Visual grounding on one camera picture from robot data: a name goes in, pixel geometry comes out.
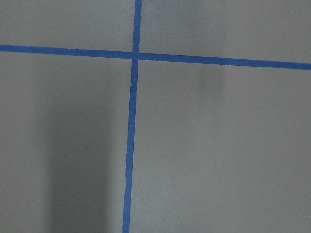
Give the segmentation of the brown paper table cover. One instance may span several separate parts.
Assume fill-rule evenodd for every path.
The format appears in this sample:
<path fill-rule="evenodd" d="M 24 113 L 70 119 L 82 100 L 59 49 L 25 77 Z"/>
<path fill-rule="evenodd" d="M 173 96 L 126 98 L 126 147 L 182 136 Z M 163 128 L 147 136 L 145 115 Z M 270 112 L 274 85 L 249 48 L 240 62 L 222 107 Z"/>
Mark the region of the brown paper table cover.
<path fill-rule="evenodd" d="M 308 0 L 3 0 L 3 233 L 308 233 Z"/>

